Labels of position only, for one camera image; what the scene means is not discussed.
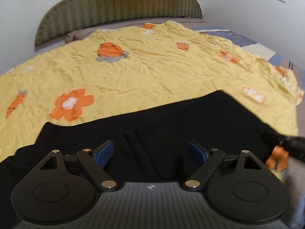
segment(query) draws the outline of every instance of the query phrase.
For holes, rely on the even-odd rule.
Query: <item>bed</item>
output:
[[[216,90],[278,132],[305,135],[304,71],[201,18],[196,0],[64,0],[54,6],[37,31],[41,54],[0,77],[0,161],[34,144],[46,122],[72,126]],[[298,176],[291,169],[287,175]]]

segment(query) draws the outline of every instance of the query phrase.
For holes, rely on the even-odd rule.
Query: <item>black cloth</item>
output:
[[[183,182],[197,170],[187,154],[190,139],[227,154],[247,149],[265,162],[272,148],[260,136],[267,129],[271,128],[222,91],[71,127],[46,123],[34,145],[0,163],[1,228],[17,221],[10,203],[13,187],[54,149],[71,155],[111,139],[115,152],[105,170],[118,183]]]

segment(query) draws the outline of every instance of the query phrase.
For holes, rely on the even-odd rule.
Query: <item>headboard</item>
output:
[[[35,45],[83,27],[147,17],[202,18],[196,0],[63,0],[42,19]]]

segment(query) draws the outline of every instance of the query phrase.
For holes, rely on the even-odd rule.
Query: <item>wrinkled fabric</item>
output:
[[[139,27],[109,33],[97,30],[82,41],[36,56],[2,75],[0,160],[33,144],[47,121],[76,125],[201,97],[215,90],[224,90],[278,132],[298,133],[295,106],[301,102],[302,91],[291,70],[287,70],[291,85],[287,87],[274,66],[227,39],[200,34],[173,21],[157,25],[155,34],[143,35],[143,31]],[[112,64],[98,62],[96,51],[105,42],[119,45],[128,57]],[[178,49],[177,42],[188,42],[189,50]],[[231,63],[219,57],[221,51],[240,61]],[[33,70],[21,75],[28,65],[33,65]],[[77,120],[50,117],[57,97],[83,87],[95,102],[84,107]],[[244,95],[243,87],[256,89],[266,100],[259,104]],[[28,95],[6,119],[7,107],[23,89]]]

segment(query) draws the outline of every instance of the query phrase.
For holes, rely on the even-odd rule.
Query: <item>metal screw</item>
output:
[[[185,182],[185,185],[189,188],[197,188],[200,185],[200,182],[197,180],[188,180]]]
[[[114,188],[116,186],[116,182],[112,180],[107,180],[102,182],[102,187],[104,188]]]

